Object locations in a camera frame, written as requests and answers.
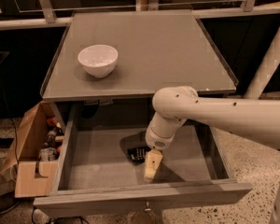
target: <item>floor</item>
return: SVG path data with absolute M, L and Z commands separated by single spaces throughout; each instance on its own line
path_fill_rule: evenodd
M 280 99 L 280 92 L 270 93 L 263 98 Z M 16 126 L 21 119 L 15 119 Z M 14 132 L 9 120 L 0 119 L 0 136 L 13 137 Z M 195 208 L 181 208 L 162 210 L 146 214 L 127 213 L 106 214 L 84 217 L 93 224 L 186 224 L 186 223 L 269 223 L 273 202 L 280 183 L 280 151 L 265 147 L 230 133 L 217 130 L 217 140 L 224 147 L 228 162 L 238 182 L 250 182 L 251 190 L 242 200 L 232 205 L 201 206 Z M 0 158 L 4 158 L 7 150 L 0 148 Z M 0 186 L 3 189 L 12 189 L 14 184 Z M 0 214 L 0 224 L 25 224 L 32 222 L 33 202 L 22 200 L 15 208 Z M 49 218 L 41 211 L 35 210 L 34 222 L 46 223 Z M 58 223 L 81 223 L 78 217 L 60 219 Z

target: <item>white pole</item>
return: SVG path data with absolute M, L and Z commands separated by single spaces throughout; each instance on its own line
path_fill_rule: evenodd
M 258 99 L 280 64 L 280 27 L 254 75 L 244 98 Z

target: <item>bowl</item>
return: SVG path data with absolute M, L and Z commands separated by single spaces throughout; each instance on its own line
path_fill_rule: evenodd
M 115 68 L 119 53 L 108 45 L 94 45 L 77 56 L 84 70 L 94 77 L 107 77 Z

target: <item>terrazzo floor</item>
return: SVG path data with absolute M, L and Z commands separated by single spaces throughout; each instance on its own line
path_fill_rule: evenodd
M 280 99 L 280 92 L 263 95 L 263 98 Z M 0 135 L 13 136 L 9 120 L 0 119 Z M 217 141 L 223 146 L 227 160 L 238 182 L 250 182 L 253 189 L 242 200 L 232 205 L 202 206 L 163 210 L 148 214 L 128 213 L 84 217 L 91 224 L 247 224 L 269 223 L 273 202 L 280 183 L 280 151 L 216 129 Z M 0 149 L 0 158 L 6 149 Z M 0 224 L 31 223 L 32 201 L 22 201 L 11 211 L 0 215 Z M 35 223 L 46 223 L 46 216 L 39 210 L 34 214 Z M 81 223 L 77 217 L 65 218 L 58 223 Z

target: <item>cardboard box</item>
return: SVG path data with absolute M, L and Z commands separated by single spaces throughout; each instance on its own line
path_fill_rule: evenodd
M 57 170 L 58 161 L 41 161 L 36 171 L 39 150 L 43 147 L 49 131 L 47 118 L 54 116 L 49 103 L 41 102 L 28 110 L 17 130 L 17 137 L 10 146 L 1 174 L 19 160 L 16 197 L 48 196 Z

